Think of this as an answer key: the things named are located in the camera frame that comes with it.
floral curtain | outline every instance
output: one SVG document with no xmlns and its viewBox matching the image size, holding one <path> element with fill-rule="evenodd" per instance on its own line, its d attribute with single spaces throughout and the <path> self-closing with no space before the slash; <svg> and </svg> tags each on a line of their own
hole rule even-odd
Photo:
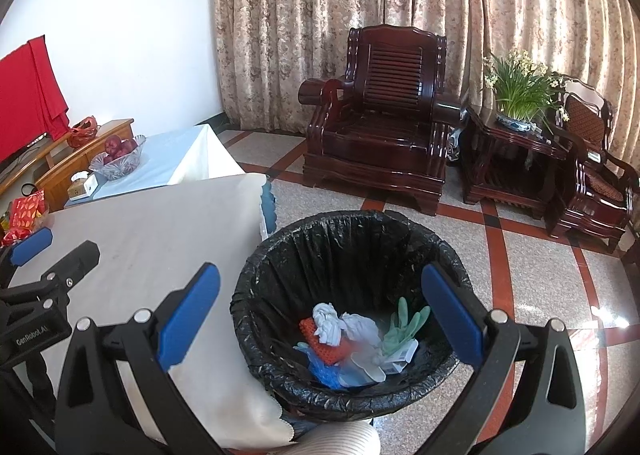
<svg viewBox="0 0 640 455">
<path fill-rule="evenodd" d="M 342 74 L 349 28 L 387 23 L 446 35 L 447 84 L 468 86 L 484 118 L 489 52 L 526 49 L 593 85 L 615 108 L 612 153 L 640 167 L 640 21 L 628 0 L 214 0 L 214 10 L 223 103 L 242 128 L 303 132 L 300 83 Z"/>
</svg>

white wall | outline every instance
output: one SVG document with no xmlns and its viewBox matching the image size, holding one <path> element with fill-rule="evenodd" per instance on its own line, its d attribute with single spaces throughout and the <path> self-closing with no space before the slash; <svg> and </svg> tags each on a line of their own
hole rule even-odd
<svg viewBox="0 0 640 455">
<path fill-rule="evenodd" d="M 210 0 L 14 0 L 0 57 L 46 35 L 74 124 L 133 117 L 146 135 L 222 112 Z"/>
</svg>

white tablecloth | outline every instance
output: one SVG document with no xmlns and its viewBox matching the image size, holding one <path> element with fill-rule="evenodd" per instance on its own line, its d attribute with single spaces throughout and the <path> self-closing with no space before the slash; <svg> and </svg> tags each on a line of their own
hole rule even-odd
<svg viewBox="0 0 640 455">
<path fill-rule="evenodd" d="M 131 174 L 107 181 L 92 200 L 185 181 L 244 174 L 209 125 L 149 136 Z"/>
<path fill-rule="evenodd" d="M 12 285 L 40 275 L 73 247 L 91 240 L 100 263 L 69 292 L 69 323 L 127 321 L 154 309 L 184 287 L 204 261 L 217 265 L 220 295 L 185 360 L 169 371 L 177 388 L 223 447 L 268 449 L 286 445 L 293 431 L 282 409 L 251 377 L 238 347 L 229 303 L 238 275 L 260 243 L 260 194 L 266 177 L 243 174 L 136 191 L 54 213 L 53 243 L 20 267 Z M 68 340 L 43 352 L 58 391 Z M 159 438 L 129 366 L 124 385 L 145 432 Z"/>
</svg>

wooden armchair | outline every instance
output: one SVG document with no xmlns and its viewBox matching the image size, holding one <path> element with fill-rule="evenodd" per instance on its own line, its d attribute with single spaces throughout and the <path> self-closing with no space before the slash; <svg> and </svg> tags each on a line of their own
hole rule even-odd
<svg viewBox="0 0 640 455">
<path fill-rule="evenodd" d="M 631 217 L 632 192 L 640 191 L 638 174 L 609 153 L 613 115 L 605 98 L 580 80 L 569 78 L 562 102 L 569 121 L 558 116 L 550 127 L 568 154 L 546 208 L 547 230 L 557 238 L 577 228 L 609 239 L 613 251 Z M 607 168 L 607 161 L 621 169 L 620 178 Z"/>
<path fill-rule="evenodd" d="M 351 29 L 339 79 L 308 79 L 316 105 L 306 130 L 304 182 L 324 177 L 405 191 L 435 215 L 445 181 L 450 125 L 460 101 L 444 92 L 447 40 L 415 28 Z"/>
</svg>

black trash bag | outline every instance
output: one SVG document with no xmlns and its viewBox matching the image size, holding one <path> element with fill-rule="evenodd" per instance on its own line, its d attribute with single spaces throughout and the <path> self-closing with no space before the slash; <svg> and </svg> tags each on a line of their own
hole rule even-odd
<svg viewBox="0 0 640 455">
<path fill-rule="evenodd" d="M 382 329 L 401 296 L 413 315 L 425 305 L 420 274 L 433 260 L 471 290 L 452 247 L 397 212 L 320 213 L 281 229 L 246 261 L 231 301 L 250 372 L 289 411 L 319 421 L 370 419 L 423 398 L 458 364 L 433 314 L 416 335 L 413 361 L 371 387 L 325 387 L 308 371 L 306 355 L 292 347 L 304 340 L 298 323 L 320 302 L 332 303 L 338 315 L 386 319 Z"/>
</svg>

